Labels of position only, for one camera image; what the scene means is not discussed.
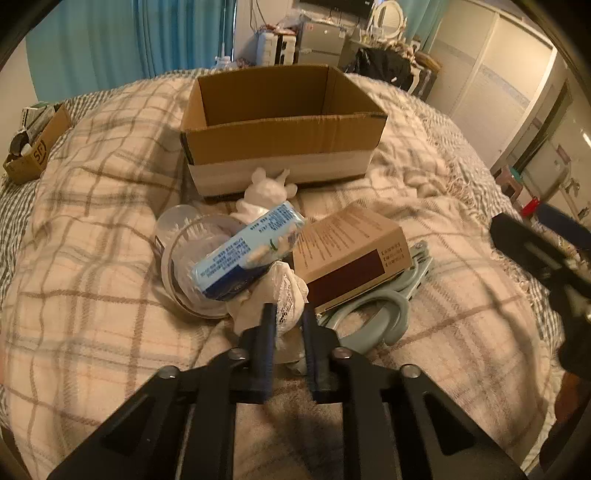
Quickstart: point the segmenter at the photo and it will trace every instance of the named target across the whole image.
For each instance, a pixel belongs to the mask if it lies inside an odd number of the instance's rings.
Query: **black metal bracket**
[[[550,306],[562,317],[564,325],[565,340],[558,350],[558,359],[565,370],[591,381],[588,274],[572,270],[560,250],[505,213],[492,219],[491,237],[495,247],[550,291]]]
[[[236,403],[271,395],[277,310],[205,367],[163,367],[50,474],[49,480],[230,480]]]
[[[526,478],[418,366],[372,365],[311,308],[301,322],[312,397],[343,404],[346,480]]]

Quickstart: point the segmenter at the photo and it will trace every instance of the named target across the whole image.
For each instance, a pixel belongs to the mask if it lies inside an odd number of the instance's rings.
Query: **black bag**
[[[382,80],[406,91],[413,84],[410,62],[394,50],[360,48],[354,61],[345,67],[345,73]]]

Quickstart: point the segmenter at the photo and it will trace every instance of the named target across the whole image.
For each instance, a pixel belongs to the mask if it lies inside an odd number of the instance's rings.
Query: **open cardboard box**
[[[70,128],[70,117],[66,107],[56,105],[55,108],[58,109],[56,114],[31,145],[31,152],[22,157],[8,154],[4,161],[4,170],[14,183],[20,185],[26,181],[38,179],[47,167],[47,158],[53,145]]]
[[[221,196],[257,167],[298,184],[362,176],[387,118],[334,67],[254,67],[197,78],[181,141],[199,193]]]

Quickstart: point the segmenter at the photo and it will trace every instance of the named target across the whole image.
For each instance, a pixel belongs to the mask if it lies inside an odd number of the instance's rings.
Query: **white wardrobe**
[[[512,15],[452,0],[430,54],[443,68],[427,103],[449,115],[492,167],[540,96],[556,49]]]

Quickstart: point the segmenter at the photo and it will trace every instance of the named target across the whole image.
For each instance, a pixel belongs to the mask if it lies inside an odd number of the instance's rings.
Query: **red object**
[[[538,205],[540,204],[540,201],[538,200],[537,197],[534,197],[531,202],[529,202],[527,205],[525,205],[522,209],[521,209],[521,216],[523,218],[528,218],[531,217],[534,213],[536,208],[538,208]]]

